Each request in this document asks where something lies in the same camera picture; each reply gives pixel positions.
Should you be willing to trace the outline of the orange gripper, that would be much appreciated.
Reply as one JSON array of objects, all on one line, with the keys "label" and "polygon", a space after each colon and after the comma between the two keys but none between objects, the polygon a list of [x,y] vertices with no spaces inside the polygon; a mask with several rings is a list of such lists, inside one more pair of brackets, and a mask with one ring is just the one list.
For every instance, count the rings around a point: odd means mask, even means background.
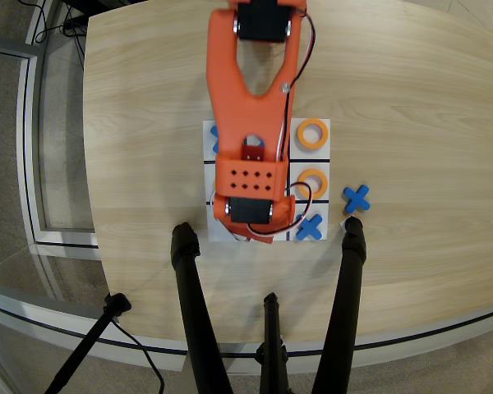
[{"label": "orange gripper", "polygon": [[247,224],[227,224],[224,223],[225,229],[231,234],[236,241],[250,242],[258,241],[265,244],[272,244],[274,241],[286,241],[289,238],[290,230],[271,231],[269,235],[266,229],[257,230],[249,227]]}]

